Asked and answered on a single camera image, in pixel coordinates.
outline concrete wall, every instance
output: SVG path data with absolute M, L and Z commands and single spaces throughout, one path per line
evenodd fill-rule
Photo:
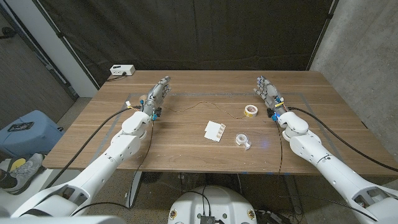
M 340 0 L 310 69 L 398 161 L 398 1 Z
M 32 0 L 7 1 L 29 32 L 81 97 L 93 97 L 96 87 L 81 69 Z M 4 0 L 0 4 L 7 10 Z

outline yellow label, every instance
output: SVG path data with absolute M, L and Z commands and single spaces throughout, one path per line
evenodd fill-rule
M 275 107 L 280 106 L 282 104 L 284 104 L 284 102 L 278 103 L 277 105 L 275 105 Z
M 249 114 L 246 110 L 244 111 L 244 115 L 246 115 L 246 116 L 248 116 L 248 117 L 250 117 L 250 118 L 253 117 L 253 114 Z

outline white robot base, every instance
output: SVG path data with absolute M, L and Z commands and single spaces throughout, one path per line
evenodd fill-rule
M 199 187 L 178 198 L 170 209 L 167 223 L 257 223 L 253 206 L 235 191 L 215 185 L 205 187 L 204 195 L 210 203 L 210 208 L 206 198 L 202 198 L 202 192 L 203 187 Z

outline yellow tape roll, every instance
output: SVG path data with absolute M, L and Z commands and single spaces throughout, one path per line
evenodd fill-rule
M 257 112 L 258 112 L 258 109 L 254 105 L 247 105 L 244 108 L 244 115 L 249 118 L 255 117 L 257 115 Z

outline white card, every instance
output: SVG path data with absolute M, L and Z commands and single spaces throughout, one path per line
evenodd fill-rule
M 205 128 L 205 138 L 219 142 L 225 130 L 224 124 L 209 121 Z

